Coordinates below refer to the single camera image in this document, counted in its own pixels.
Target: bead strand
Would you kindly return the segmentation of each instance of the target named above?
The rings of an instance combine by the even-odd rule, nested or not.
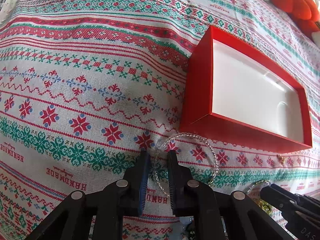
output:
[[[160,150],[165,150],[167,148],[167,145],[168,143],[170,143],[171,140],[175,140],[177,138],[181,138],[181,137],[189,137],[189,138],[192,138],[192,139],[195,139],[195,140],[198,140],[202,143],[204,143],[207,147],[209,147],[209,149],[211,150],[212,152],[212,155],[213,155],[213,162],[214,162],[214,168],[213,168],[213,172],[212,172],[212,176],[208,182],[208,185],[210,187],[212,187],[213,185],[213,181],[214,181],[214,178],[216,177],[218,171],[219,171],[219,165],[218,165],[218,161],[217,161],[217,158],[216,158],[216,155],[214,153],[214,150],[213,150],[213,147],[209,144],[209,142],[207,141],[207,139],[201,137],[201,136],[198,136],[198,135],[195,135],[195,134],[192,134],[192,133],[179,133],[177,135],[173,135],[171,137],[169,137],[164,143],[158,143],[157,144],[157,148],[160,149]],[[159,157],[159,152],[157,151],[156,152],[156,156],[155,156],[155,162],[158,160],[158,157]],[[170,196],[170,194],[168,194],[164,188],[161,186],[160,184],[160,180],[159,180],[159,176],[156,172],[156,168],[154,168],[153,170],[153,174],[156,178],[156,182],[158,184],[158,187],[160,188],[160,190],[166,195],[166,196]]]
[[[261,180],[257,180],[256,182],[252,183],[252,185],[248,188],[248,190],[246,192],[244,192],[246,195],[255,187],[257,186],[258,184],[261,184],[261,183],[266,183],[267,186],[270,186],[271,185],[271,182],[268,181],[268,180],[265,180],[265,179],[261,179]]]

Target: metal rivet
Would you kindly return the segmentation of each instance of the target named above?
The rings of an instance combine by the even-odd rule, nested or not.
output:
[[[125,179],[120,179],[117,181],[116,185],[118,187],[126,187],[128,185],[128,182]]]
[[[233,193],[233,197],[237,200],[243,200],[245,198],[245,194],[242,191],[236,191]]]
[[[195,180],[195,179],[191,179],[188,181],[188,186],[189,187],[198,187],[199,186],[199,181]]]
[[[75,191],[74,193],[71,194],[71,197],[73,199],[80,199],[82,198],[83,194],[81,191]]]

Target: red plush toy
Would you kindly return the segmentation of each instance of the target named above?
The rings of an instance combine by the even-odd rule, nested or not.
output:
[[[320,14],[313,0],[270,0],[277,8],[289,14],[298,28],[308,38],[312,39],[313,32],[320,31],[316,24],[320,20]]]

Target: black clamp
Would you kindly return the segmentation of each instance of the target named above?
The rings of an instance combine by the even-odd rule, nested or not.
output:
[[[167,166],[172,212],[194,217],[196,240],[293,239],[242,191],[227,195],[194,180],[190,169],[178,164],[175,151],[169,151]]]
[[[260,197],[281,211],[285,228],[299,240],[320,239],[320,201],[293,194],[276,184],[262,188]]]
[[[150,155],[146,151],[123,179],[102,191],[70,193],[25,240],[88,240],[96,216],[92,240],[122,239],[123,216],[139,217],[144,209]]]
[[[178,164],[175,151],[169,151],[167,166],[172,212],[178,217],[194,217],[196,240],[293,239],[242,191],[227,195],[194,180],[190,169]],[[87,195],[80,190],[73,191],[26,240],[87,240],[93,216],[96,219],[92,240],[121,240],[123,216],[142,215],[149,171],[150,156],[142,151],[135,166],[125,171],[123,179]],[[303,198],[305,207],[310,205],[307,200]],[[282,203],[283,208],[289,205]]]

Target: bedsheet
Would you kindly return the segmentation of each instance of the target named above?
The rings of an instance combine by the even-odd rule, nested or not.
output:
[[[211,141],[220,164],[214,190],[230,194],[267,179],[319,196],[320,50],[263,0],[18,0],[2,20],[5,239],[24,239],[70,192],[103,189],[141,149],[154,156],[157,141],[178,132],[188,57],[209,25],[256,47],[305,87],[313,132],[313,149],[283,155],[283,164],[277,153]],[[171,141],[169,149],[208,181],[204,145]],[[151,160],[167,189],[160,156]],[[285,224],[278,211],[273,217]],[[123,239],[178,239],[181,231],[150,173],[144,213],[124,218]]]

